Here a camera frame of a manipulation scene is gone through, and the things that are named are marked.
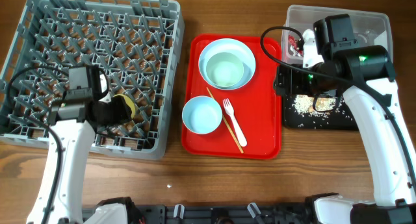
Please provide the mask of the yellow plastic cup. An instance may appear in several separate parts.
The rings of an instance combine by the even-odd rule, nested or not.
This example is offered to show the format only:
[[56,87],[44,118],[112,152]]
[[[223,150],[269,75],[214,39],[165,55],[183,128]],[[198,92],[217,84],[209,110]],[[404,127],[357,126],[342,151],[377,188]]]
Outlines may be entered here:
[[132,99],[128,95],[116,94],[116,95],[113,96],[113,98],[116,98],[116,97],[122,98],[124,100],[124,102],[126,103],[126,105],[128,106],[128,108],[131,111],[131,113],[129,114],[129,117],[131,119],[133,119],[135,117],[136,111],[137,111],[136,104],[132,101]]

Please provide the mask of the rice and nut scraps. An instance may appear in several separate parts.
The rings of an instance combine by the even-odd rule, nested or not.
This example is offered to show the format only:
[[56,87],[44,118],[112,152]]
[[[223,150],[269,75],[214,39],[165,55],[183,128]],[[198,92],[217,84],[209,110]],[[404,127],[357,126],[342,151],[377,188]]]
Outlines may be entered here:
[[287,120],[296,128],[329,129],[352,120],[342,97],[297,95],[289,113]]

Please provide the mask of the red snack wrapper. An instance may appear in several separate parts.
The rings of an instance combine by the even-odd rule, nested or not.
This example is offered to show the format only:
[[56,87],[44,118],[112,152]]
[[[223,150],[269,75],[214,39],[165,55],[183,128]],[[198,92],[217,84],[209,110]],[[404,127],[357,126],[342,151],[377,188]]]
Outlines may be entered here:
[[298,47],[298,41],[292,35],[288,35],[289,51],[292,56],[303,57],[304,52]]

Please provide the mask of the large pale blue plate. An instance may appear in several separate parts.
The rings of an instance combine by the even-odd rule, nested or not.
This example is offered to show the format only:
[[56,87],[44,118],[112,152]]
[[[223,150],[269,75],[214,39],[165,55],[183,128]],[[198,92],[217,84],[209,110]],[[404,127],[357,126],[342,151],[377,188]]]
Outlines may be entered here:
[[[206,76],[205,67],[207,65],[207,61],[213,55],[221,52],[227,52],[236,55],[244,65],[243,78],[230,88],[217,88],[213,84],[209,83]],[[249,83],[249,81],[252,79],[256,69],[256,61],[253,52],[246,44],[235,39],[223,38],[215,40],[203,48],[198,59],[198,67],[204,81],[212,87],[220,90],[236,90]]]

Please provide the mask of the mint green bowl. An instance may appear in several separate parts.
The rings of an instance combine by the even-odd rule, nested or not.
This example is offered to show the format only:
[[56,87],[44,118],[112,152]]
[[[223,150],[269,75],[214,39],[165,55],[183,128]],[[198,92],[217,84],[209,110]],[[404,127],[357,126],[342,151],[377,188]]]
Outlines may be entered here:
[[207,79],[217,88],[230,88],[244,75],[244,65],[234,54],[221,52],[213,55],[205,67]]

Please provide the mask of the white plastic fork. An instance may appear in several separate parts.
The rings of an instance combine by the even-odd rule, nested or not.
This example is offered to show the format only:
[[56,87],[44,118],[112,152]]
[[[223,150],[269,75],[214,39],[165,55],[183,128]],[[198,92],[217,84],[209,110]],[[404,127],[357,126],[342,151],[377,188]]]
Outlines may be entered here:
[[246,137],[245,137],[242,129],[240,128],[240,125],[239,125],[239,123],[238,123],[238,121],[235,117],[235,111],[233,109],[233,106],[232,106],[230,100],[228,98],[224,99],[223,100],[223,105],[224,105],[224,109],[226,111],[226,114],[231,119],[231,122],[232,122],[234,130],[235,130],[235,134],[236,134],[236,137],[239,141],[240,146],[246,147],[248,145],[248,142],[247,142]]

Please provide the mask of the wooden chopstick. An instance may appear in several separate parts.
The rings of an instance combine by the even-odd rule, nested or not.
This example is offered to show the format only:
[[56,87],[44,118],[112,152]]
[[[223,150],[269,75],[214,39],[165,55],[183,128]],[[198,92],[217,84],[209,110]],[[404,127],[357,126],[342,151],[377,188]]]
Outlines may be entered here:
[[[214,99],[214,100],[216,101],[216,99],[215,99],[215,97],[213,96],[213,94],[211,93],[210,89],[209,89],[208,87],[206,87],[206,90],[207,90],[207,92],[208,92],[209,96],[210,96],[212,99]],[[237,147],[238,147],[238,149],[239,149],[240,153],[241,153],[241,154],[244,154],[243,148],[242,148],[242,146],[240,145],[240,143],[239,143],[239,141],[238,141],[237,137],[235,136],[235,134],[234,134],[233,130],[232,130],[232,129],[231,129],[231,127],[229,126],[229,123],[228,123],[228,121],[227,121],[227,119],[226,119],[226,117],[225,117],[225,115],[224,115],[224,114],[222,114],[222,121],[223,121],[223,122],[224,122],[224,124],[226,125],[226,127],[227,127],[227,129],[228,129],[228,131],[229,131],[229,133],[230,133],[231,137],[233,138],[233,140],[234,140],[235,144],[237,145]]]

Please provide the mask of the pale blue small bowl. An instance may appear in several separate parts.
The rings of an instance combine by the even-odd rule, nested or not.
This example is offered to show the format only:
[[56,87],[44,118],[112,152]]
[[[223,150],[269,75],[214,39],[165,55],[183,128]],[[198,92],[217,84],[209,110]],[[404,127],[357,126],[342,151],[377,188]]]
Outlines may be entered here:
[[209,134],[221,124],[222,109],[213,98],[200,95],[185,103],[181,117],[190,132]]

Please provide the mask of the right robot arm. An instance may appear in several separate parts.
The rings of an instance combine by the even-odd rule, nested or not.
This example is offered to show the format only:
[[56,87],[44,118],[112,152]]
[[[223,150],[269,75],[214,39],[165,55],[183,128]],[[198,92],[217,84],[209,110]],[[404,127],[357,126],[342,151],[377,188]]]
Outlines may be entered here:
[[372,201],[339,194],[311,196],[315,223],[414,223],[415,148],[398,101],[396,73],[387,49],[359,45],[350,16],[313,24],[298,40],[303,64],[280,62],[277,95],[342,98],[358,127],[374,186]]

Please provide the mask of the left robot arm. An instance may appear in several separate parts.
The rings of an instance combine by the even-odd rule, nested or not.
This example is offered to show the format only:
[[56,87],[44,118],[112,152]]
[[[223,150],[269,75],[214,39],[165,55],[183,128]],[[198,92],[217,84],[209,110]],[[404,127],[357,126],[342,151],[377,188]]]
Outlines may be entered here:
[[82,223],[82,196],[88,154],[97,130],[131,121],[137,108],[126,95],[108,97],[97,66],[70,68],[70,87],[51,104],[46,129],[49,149],[38,198],[28,223]]

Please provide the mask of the black plastic waste tray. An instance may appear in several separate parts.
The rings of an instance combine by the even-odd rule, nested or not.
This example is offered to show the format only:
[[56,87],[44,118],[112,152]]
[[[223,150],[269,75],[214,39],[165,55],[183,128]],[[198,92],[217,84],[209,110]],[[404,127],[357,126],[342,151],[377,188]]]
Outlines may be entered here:
[[350,109],[342,97],[331,90],[321,96],[305,94],[303,81],[295,78],[306,78],[311,74],[299,73],[282,68],[276,73],[274,88],[282,96],[283,124],[292,129],[342,130],[356,131],[358,126]]

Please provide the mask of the grey plastic dishwasher rack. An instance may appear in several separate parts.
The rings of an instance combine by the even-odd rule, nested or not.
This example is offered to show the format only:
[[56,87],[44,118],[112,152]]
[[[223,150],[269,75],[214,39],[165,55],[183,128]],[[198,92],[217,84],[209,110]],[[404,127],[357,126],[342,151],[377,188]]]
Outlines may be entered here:
[[47,148],[38,126],[69,88],[71,66],[101,68],[110,95],[128,95],[135,117],[103,128],[92,152],[159,160],[166,151],[171,100],[185,24],[174,0],[27,0],[1,63],[1,141]]

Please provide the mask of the clear plastic waste bin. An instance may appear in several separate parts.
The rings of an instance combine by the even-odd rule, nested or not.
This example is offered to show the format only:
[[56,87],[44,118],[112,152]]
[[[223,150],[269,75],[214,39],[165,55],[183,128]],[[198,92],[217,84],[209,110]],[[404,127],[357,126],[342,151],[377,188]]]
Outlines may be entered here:
[[[353,37],[348,37],[346,42],[340,42],[336,50],[355,49],[380,45],[389,53],[393,59],[393,39],[390,21],[387,15],[377,12],[366,12],[359,10],[348,10],[340,8],[326,8],[319,6],[291,5],[287,11],[286,27],[296,29],[304,33],[311,29],[315,33],[313,24],[324,20],[329,16],[347,14],[353,30]],[[289,51],[288,35],[297,38],[298,35],[292,31],[283,31],[281,38],[282,60],[293,66],[300,64],[303,67],[303,57],[292,56]]]

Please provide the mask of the red plastic serving tray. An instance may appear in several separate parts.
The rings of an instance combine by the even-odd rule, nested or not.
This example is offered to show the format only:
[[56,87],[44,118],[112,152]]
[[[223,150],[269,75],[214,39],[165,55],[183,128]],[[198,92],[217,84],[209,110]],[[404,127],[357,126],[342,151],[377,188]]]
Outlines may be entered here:
[[225,156],[268,160],[277,156],[281,148],[281,97],[272,87],[277,64],[269,59],[261,49],[260,39],[255,36],[236,36],[254,54],[256,69],[252,79],[236,90],[220,90],[208,85],[202,78],[198,59],[205,46],[221,39],[221,34],[201,34],[193,39],[190,47],[188,77],[185,100],[209,94],[208,87],[216,102],[221,104],[228,98],[235,110],[235,116],[248,141],[241,154],[226,125],[209,134],[195,134],[182,128],[181,143],[190,153],[207,156]]

